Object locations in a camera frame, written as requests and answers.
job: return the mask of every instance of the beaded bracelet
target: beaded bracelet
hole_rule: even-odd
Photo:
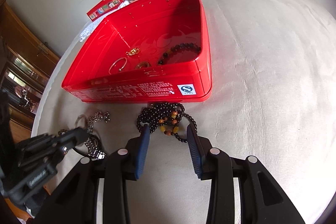
[[[163,65],[166,63],[167,59],[169,56],[172,54],[176,54],[178,52],[182,52],[183,50],[192,50],[195,51],[196,53],[201,52],[201,47],[195,45],[194,43],[181,43],[177,44],[175,47],[171,47],[170,49],[166,50],[160,60],[157,62],[158,65]]]
[[[184,107],[180,103],[162,103],[153,104],[151,107],[145,107],[137,119],[137,128],[142,131],[142,123],[148,123],[150,133],[153,133],[158,126],[160,130],[168,136],[175,136],[180,142],[187,142],[187,139],[181,138],[178,134],[179,122],[183,117],[186,117],[195,127],[197,133],[197,125],[195,120],[188,114],[184,113]],[[172,130],[167,130],[166,125],[171,125]]]

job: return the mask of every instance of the gold jewelry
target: gold jewelry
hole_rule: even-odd
[[[117,59],[116,61],[114,61],[114,63],[110,66],[110,68],[109,68],[109,74],[111,75],[111,69],[116,65],[116,63],[118,63],[120,60],[122,60],[122,59],[125,59],[125,63],[124,63],[124,65],[119,69],[119,71],[121,71],[125,66],[126,66],[126,64],[127,64],[127,58],[126,57],[121,57],[121,58],[119,58],[119,59]]]
[[[142,68],[148,68],[151,67],[151,64],[147,61],[140,62],[135,66],[135,69],[142,69]]]
[[[128,56],[132,56],[132,55],[136,55],[140,52],[140,49],[139,48],[133,48],[131,49],[129,52],[126,52],[126,55]]]

